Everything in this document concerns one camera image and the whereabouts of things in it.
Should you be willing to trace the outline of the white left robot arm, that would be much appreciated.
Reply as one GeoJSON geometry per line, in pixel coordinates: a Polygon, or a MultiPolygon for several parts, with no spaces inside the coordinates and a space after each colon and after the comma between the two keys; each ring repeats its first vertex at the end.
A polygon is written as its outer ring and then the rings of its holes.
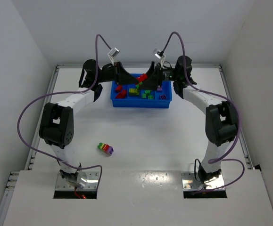
{"type": "Polygon", "coordinates": [[[101,83],[109,81],[115,81],[118,85],[138,83],[123,68],[121,62],[99,68],[97,61],[90,59],[83,64],[79,89],[64,100],[44,106],[39,136],[54,151],[62,178],[74,186],[78,186],[82,179],[82,166],[71,145],[74,138],[74,116],[86,105],[95,102],[102,92],[101,83]]]}

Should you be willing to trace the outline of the red green lego stack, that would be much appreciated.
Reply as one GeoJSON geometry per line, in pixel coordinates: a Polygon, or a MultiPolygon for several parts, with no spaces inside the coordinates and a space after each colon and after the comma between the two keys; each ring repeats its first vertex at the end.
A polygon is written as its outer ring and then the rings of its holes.
{"type": "Polygon", "coordinates": [[[137,89],[140,89],[141,86],[142,86],[142,84],[143,84],[143,82],[140,82],[140,83],[136,84],[136,88],[137,88],[137,89]]]}

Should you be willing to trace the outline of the red curved lego brick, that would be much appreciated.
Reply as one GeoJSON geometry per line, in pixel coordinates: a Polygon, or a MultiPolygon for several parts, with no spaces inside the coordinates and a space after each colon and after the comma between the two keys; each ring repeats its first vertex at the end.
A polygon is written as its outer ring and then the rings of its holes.
{"type": "Polygon", "coordinates": [[[125,99],[127,96],[127,90],[121,90],[117,95],[116,99],[125,99]]]}

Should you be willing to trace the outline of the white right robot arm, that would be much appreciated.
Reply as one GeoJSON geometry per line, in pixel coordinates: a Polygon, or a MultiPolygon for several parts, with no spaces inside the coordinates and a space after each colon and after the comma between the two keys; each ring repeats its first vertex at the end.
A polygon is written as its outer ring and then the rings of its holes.
{"type": "Polygon", "coordinates": [[[157,90],[162,82],[172,81],[175,93],[204,113],[208,145],[198,168],[198,181],[204,183],[219,177],[222,160],[234,149],[239,138],[240,117],[227,97],[205,91],[197,85],[191,77],[191,63],[187,56],[178,57],[174,68],[151,62],[140,89],[157,90]]]}

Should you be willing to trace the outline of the lime lego brick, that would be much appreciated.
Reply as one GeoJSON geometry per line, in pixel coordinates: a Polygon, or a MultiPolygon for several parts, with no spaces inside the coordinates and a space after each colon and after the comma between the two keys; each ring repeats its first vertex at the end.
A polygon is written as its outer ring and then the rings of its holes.
{"type": "Polygon", "coordinates": [[[140,91],[137,88],[129,88],[128,95],[129,96],[138,96],[140,94],[140,91]]]}

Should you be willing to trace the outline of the red long lego brick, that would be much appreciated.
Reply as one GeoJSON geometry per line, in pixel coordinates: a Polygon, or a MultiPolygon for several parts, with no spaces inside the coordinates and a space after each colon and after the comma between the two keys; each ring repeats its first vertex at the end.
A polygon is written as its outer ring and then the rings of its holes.
{"type": "Polygon", "coordinates": [[[138,83],[142,83],[142,82],[144,82],[147,78],[148,78],[148,76],[147,76],[145,73],[143,73],[142,75],[140,75],[139,77],[137,77],[137,81],[138,81],[138,83]]]}

